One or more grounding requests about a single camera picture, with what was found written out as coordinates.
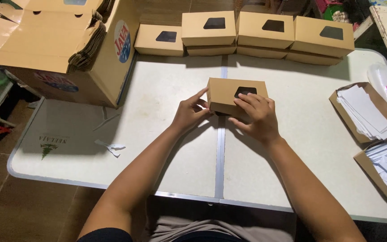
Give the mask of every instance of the kraft paper box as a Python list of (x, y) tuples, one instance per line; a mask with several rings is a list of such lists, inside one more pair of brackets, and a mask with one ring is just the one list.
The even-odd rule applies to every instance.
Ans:
[(351, 24), (297, 16), (294, 27), (291, 50), (334, 57), (347, 56), (355, 50)]
[(135, 49), (144, 55), (183, 57), (181, 27), (164, 25), (140, 25)]
[(237, 54), (245, 56), (255, 56), (260, 58), (273, 58), (283, 59), (288, 54), (289, 50), (266, 48), (266, 47), (255, 47), (237, 45)]
[(188, 46), (189, 56), (220, 56), (234, 54), (237, 46), (235, 41), (231, 45)]
[(381, 193), (383, 193), (383, 195), (387, 198), (387, 185), (380, 177), (379, 173), (377, 172), (376, 168), (373, 165), (373, 162), (365, 154), (365, 151), (368, 148), (379, 145), (381, 142), (382, 141), (371, 144), (365, 150), (359, 152), (356, 156), (354, 156), (353, 159), (355, 159), (355, 161), (359, 164), (359, 166), (369, 176), (370, 180), (375, 184), (376, 188), (378, 188), (381, 191)]
[(236, 30), (238, 45), (286, 49), (295, 41), (292, 16), (240, 12)]
[(134, 60), (132, 2), (13, 2), (23, 9), (0, 4), (0, 65), (46, 98), (116, 108)]
[(235, 37), (234, 11), (182, 14), (181, 39), (187, 47), (231, 45)]
[(324, 56), (296, 50), (290, 50), (285, 59), (314, 65), (336, 65), (343, 60), (342, 57)]
[(253, 93), (268, 97), (267, 88), (263, 81), (209, 78), (207, 86), (209, 87), (207, 102), (210, 110), (235, 117), (242, 117), (246, 114), (241, 107), (234, 103), (234, 98), (239, 98), (239, 93), (246, 95)]
[(379, 95), (379, 93), (368, 82), (358, 82), (358, 83), (341, 87), (336, 91), (334, 91), (334, 93), (330, 96), (329, 100), (331, 101), (332, 105), (336, 108), (338, 114), (344, 120), (344, 122), (352, 132), (353, 136), (355, 136), (355, 139), (359, 143), (373, 142), (373, 140), (370, 140), (367, 136), (357, 132), (356, 126), (353, 123), (352, 119), (350, 118), (350, 116), (348, 115), (344, 107), (337, 102), (337, 91), (349, 89), (354, 85), (358, 85), (359, 87), (362, 87), (365, 90), (365, 92), (370, 96), (370, 99), (373, 102), (373, 104), (377, 107), (380, 113), (382, 113), (383, 116), (387, 119), (387, 102)]

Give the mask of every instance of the java logo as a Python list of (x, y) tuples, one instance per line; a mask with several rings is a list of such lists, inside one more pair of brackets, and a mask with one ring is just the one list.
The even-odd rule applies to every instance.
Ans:
[(128, 25), (123, 20), (119, 20), (114, 29), (114, 49), (119, 61), (125, 63), (131, 52), (131, 35)]
[(58, 73), (37, 71), (34, 72), (34, 76), (42, 80), (45, 84), (54, 88), (58, 88), (62, 91), (71, 93), (79, 91), (78, 86), (76, 86), (72, 81), (68, 80), (67, 78)]

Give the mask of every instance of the hand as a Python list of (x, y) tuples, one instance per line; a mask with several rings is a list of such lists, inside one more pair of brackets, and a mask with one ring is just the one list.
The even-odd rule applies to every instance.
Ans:
[(209, 104), (200, 98), (208, 89), (206, 87), (189, 99), (180, 102), (171, 124), (172, 127), (185, 133), (195, 127), (196, 124), (212, 116)]
[(252, 119), (251, 124), (244, 124), (235, 118), (229, 118), (237, 128), (252, 136), (268, 147), (281, 138), (277, 125), (274, 100), (256, 94), (239, 94), (240, 99), (234, 103), (243, 108)]

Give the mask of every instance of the person's left hand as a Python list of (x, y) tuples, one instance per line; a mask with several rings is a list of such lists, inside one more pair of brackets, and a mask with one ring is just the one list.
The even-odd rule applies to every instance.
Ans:
[(212, 116), (209, 104), (200, 98), (208, 89), (206, 87), (189, 99), (180, 102), (171, 124), (172, 127), (185, 133), (196, 124)]

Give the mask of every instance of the person's right hand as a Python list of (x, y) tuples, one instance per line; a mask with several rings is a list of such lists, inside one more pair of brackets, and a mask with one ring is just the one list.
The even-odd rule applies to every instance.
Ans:
[(251, 124), (244, 124), (235, 118), (229, 118), (237, 128), (252, 136), (264, 146), (281, 139), (277, 125), (274, 100), (257, 94), (239, 94), (234, 103), (243, 108), (252, 119)]

